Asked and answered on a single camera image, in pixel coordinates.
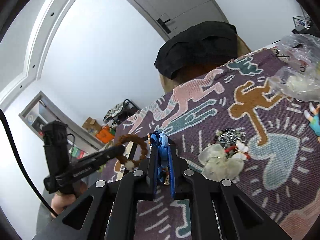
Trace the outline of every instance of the thin black wire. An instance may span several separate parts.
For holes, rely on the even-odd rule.
[[[68,133],[67,136],[73,136],[73,142],[72,142],[72,149],[71,149],[71,154],[70,154],[70,162],[71,162],[71,159],[72,159],[72,153],[73,153],[73,148],[75,147],[75,141],[76,141],[76,137],[74,136],[74,134],[72,133]]]
[[[20,159],[17,147],[14,143],[13,137],[12,137],[12,133],[10,131],[10,127],[8,124],[8,121],[4,115],[4,113],[2,112],[1,108],[0,108],[0,119],[1,122],[3,124],[4,130],[7,134],[11,149],[13,151],[13,155],[16,158],[16,161],[18,163],[18,166],[24,176],[24,178],[26,179],[26,181],[28,182],[28,184],[30,185],[30,187],[33,189],[33,191],[35,192],[35,194],[37,195],[37,197],[41,200],[41,202],[46,206],[46,208],[55,216],[57,217],[58,214],[51,208],[51,206],[45,201],[45,199],[43,198],[43,196],[40,194],[40,192],[38,191],[38,189],[36,188],[36,186],[33,184],[32,180],[30,179],[29,175],[26,172],[26,169],[24,168],[22,161]]]

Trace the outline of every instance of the orange bag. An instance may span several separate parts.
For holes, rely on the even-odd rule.
[[[110,133],[109,126],[103,127],[101,131],[96,134],[96,137],[103,143],[108,143],[114,138],[114,136]]]

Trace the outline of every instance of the white butterfly charm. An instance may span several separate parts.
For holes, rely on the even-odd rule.
[[[245,144],[239,140],[236,141],[236,146],[237,146],[238,150],[232,156],[232,158],[237,158],[237,159],[241,159],[244,161],[250,159],[250,156],[248,154],[249,147],[245,146]]]

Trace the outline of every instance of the brown hair tie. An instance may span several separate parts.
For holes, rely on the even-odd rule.
[[[115,144],[115,146],[123,145],[126,142],[133,142],[133,143],[136,143],[136,144],[140,145],[140,147],[141,147],[141,156],[139,157],[138,161],[128,160],[128,158],[126,156],[124,156],[124,155],[120,155],[120,156],[116,157],[119,160],[119,162],[121,164],[124,164],[124,166],[128,170],[132,170],[134,167],[138,167],[139,166],[141,160],[144,160],[144,159],[147,158],[147,155],[148,155],[147,144],[138,135],[126,134],[126,135],[120,136],[120,138],[119,138],[118,142]]]

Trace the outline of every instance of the patterned blanket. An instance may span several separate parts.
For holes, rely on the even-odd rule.
[[[216,130],[235,128],[246,137],[251,159],[234,183],[294,240],[301,240],[320,214],[320,144],[303,111],[308,103],[270,93],[268,77],[286,65],[275,49],[212,70],[167,93],[130,117],[116,139],[164,131],[191,169],[202,171],[198,154]],[[103,179],[122,177],[107,163]],[[158,188],[154,201],[138,203],[135,239],[191,239],[189,204]]]

